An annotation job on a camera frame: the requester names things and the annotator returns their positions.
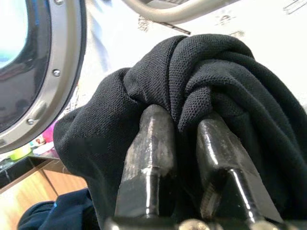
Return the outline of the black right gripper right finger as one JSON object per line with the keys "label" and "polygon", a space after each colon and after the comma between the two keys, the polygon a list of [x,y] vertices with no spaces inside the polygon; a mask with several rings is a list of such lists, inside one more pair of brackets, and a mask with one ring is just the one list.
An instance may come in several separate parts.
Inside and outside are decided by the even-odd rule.
{"label": "black right gripper right finger", "polygon": [[283,222],[248,152],[221,117],[207,116],[198,124],[196,156],[202,218]]}

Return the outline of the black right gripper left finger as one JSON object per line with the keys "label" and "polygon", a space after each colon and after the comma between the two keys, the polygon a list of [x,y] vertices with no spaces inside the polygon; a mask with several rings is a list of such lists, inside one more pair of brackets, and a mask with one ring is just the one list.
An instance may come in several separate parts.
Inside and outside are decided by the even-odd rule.
{"label": "black right gripper left finger", "polygon": [[139,132],[126,154],[115,215],[170,215],[175,202],[176,169],[171,115],[159,105],[150,105],[141,115]]}

